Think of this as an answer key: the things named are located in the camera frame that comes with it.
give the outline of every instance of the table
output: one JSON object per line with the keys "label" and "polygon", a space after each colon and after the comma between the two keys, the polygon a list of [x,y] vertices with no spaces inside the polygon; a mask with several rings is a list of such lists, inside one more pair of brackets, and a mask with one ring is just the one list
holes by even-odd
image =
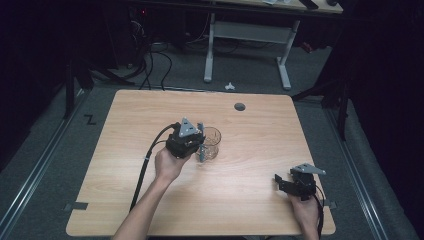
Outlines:
{"label": "table", "polygon": [[[289,3],[284,3],[283,1],[277,1],[272,6],[264,3],[262,0],[216,0],[213,1],[213,4],[216,3],[232,3],[240,5],[250,5],[254,7],[262,8],[280,8],[280,9],[292,9],[292,10],[301,10],[307,11],[306,7],[299,2],[299,0],[291,0]],[[319,13],[343,13],[343,9],[339,4],[336,6],[330,6],[327,4],[326,0],[314,0],[315,4],[318,5],[318,9],[311,12]],[[299,27],[300,21],[295,20],[293,26],[290,27],[274,27],[274,26],[264,26],[256,24],[244,24],[244,23],[235,23],[227,21],[215,21],[215,14],[211,14],[211,21],[209,26],[209,44],[208,44],[208,53],[206,56],[205,64],[205,75],[204,81],[212,81],[212,72],[213,72],[213,43],[214,38],[223,37],[223,38],[232,38],[240,40],[249,40],[249,41],[260,41],[260,42],[269,42],[283,44],[284,50],[281,52],[281,56],[277,57],[276,62],[278,70],[280,72],[280,78],[285,90],[291,89],[290,80],[287,74],[286,69],[286,60],[288,58],[290,49],[292,47],[293,41],[296,37],[297,29]]]}
{"label": "table", "polygon": [[[236,103],[246,109],[236,110]],[[279,174],[290,180],[291,167],[313,164],[289,96],[136,90],[116,93],[76,200],[87,208],[72,211],[67,233],[113,235],[128,214],[150,144],[183,117],[218,128],[220,151],[205,163],[191,157],[163,196],[149,235],[300,234],[291,203],[273,179]],[[163,146],[157,145],[152,156]],[[153,178],[151,162],[139,197]],[[328,207],[324,214],[322,233],[332,234]]]}

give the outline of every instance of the cable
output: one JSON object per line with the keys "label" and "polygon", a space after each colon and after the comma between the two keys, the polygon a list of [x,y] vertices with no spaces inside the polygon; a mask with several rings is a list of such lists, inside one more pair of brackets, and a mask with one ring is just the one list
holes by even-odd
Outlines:
{"label": "cable", "polygon": [[162,55],[162,56],[164,56],[164,57],[168,58],[168,60],[169,60],[169,68],[168,68],[168,71],[165,73],[165,76],[163,76],[162,80],[160,81],[160,86],[162,87],[162,90],[163,90],[163,91],[165,91],[165,87],[164,87],[164,85],[163,85],[163,82],[165,81],[166,76],[168,76],[169,72],[171,71],[171,68],[172,68],[172,60],[171,60],[171,58],[170,58],[170,57],[168,57],[168,55],[166,55],[166,54],[164,54],[164,53],[157,52],[157,54],[160,54],[160,55]]}
{"label": "cable", "polygon": [[166,55],[165,53],[162,53],[161,51],[149,51],[150,61],[151,61],[152,64],[151,64],[151,67],[150,67],[150,71],[147,74],[146,78],[144,79],[143,83],[141,84],[139,90],[141,90],[144,87],[144,84],[146,82],[149,83],[149,90],[152,90],[151,85],[150,85],[150,81],[149,81],[149,76],[153,71],[153,53],[156,53],[156,54],[159,54],[159,55],[166,57],[169,61],[169,68],[168,68],[168,70],[166,71],[165,75],[162,77],[162,80],[161,80],[161,88],[162,88],[163,91],[165,91],[164,81],[165,81],[166,76],[168,76],[169,72],[171,71],[172,59],[168,55]]}
{"label": "cable", "polygon": [[150,86],[150,81],[149,81],[149,76],[150,76],[150,74],[153,71],[153,56],[152,56],[152,51],[149,51],[149,56],[150,56],[150,62],[151,62],[150,71],[149,72],[146,72],[146,78],[141,83],[140,88],[138,90],[141,90],[146,82],[149,83],[149,90],[152,90],[152,88]]}
{"label": "cable", "polygon": [[318,238],[321,239],[321,232],[322,232],[322,227],[324,226],[324,202],[320,203],[320,201],[318,200],[318,197],[314,194],[313,197],[315,198],[315,201],[317,201],[318,205],[318,217],[319,217],[319,222],[318,222],[318,226],[317,226],[317,231],[318,231]]}
{"label": "cable", "polygon": [[144,157],[143,167],[141,168],[140,176],[138,177],[137,187],[135,189],[134,197],[131,202],[130,211],[133,209],[135,204],[137,203],[137,198],[140,193],[141,185],[143,184],[144,175],[146,173],[147,165],[149,164],[150,156],[152,155],[153,148],[158,144],[158,139],[162,136],[164,132],[166,132],[170,128],[174,128],[175,124],[170,124],[169,126],[162,129],[162,131],[159,132],[159,134],[156,136],[155,140],[153,141],[152,145],[150,146],[149,150],[146,153],[146,156]]}

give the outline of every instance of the white desk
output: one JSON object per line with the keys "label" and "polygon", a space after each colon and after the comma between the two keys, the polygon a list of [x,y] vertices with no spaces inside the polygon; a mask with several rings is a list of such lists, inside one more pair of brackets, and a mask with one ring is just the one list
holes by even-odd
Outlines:
{"label": "white desk", "polygon": [[[291,0],[290,3],[277,1],[272,6],[270,6],[269,4],[263,3],[262,0],[216,0],[216,1],[213,1],[212,3],[215,4],[215,2],[308,11],[306,7],[299,2],[299,0]],[[314,0],[314,2],[319,7],[317,10],[312,10],[314,12],[337,13],[337,14],[340,14],[343,12],[343,9],[340,7],[339,4],[332,7],[328,5],[325,0]],[[215,14],[212,14],[210,29],[209,29],[209,46],[208,46],[208,53],[206,56],[204,81],[205,82],[212,81],[213,60],[214,60],[213,58],[214,38],[216,37],[232,38],[232,39],[240,39],[240,40],[284,44],[285,45],[284,51],[282,52],[282,55],[276,59],[276,61],[277,61],[278,69],[280,71],[280,77],[283,84],[283,88],[285,90],[290,90],[291,84],[290,84],[290,80],[287,74],[287,69],[285,64],[286,64],[287,57],[290,53],[290,49],[293,45],[293,41],[296,37],[299,24],[300,24],[300,21],[297,20],[297,21],[294,21],[292,27],[283,28],[283,27],[271,27],[271,26],[254,25],[254,24],[215,21]]]}

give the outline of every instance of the forearm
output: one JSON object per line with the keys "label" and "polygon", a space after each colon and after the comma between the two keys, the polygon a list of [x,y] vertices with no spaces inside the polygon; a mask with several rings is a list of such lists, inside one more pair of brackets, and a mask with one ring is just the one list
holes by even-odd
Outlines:
{"label": "forearm", "polygon": [[144,240],[153,215],[170,183],[155,179],[113,237],[114,240]]}

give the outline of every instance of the cup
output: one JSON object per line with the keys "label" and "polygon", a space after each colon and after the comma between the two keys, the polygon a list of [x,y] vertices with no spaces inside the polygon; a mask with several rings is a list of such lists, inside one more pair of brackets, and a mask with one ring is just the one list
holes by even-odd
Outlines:
{"label": "cup", "polygon": [[214,159],[219,152],[219,143],[221,142],[221,133],[214,127],[205,127],[203,129],[205,141],[200,145],[197,154],[200,162]]}

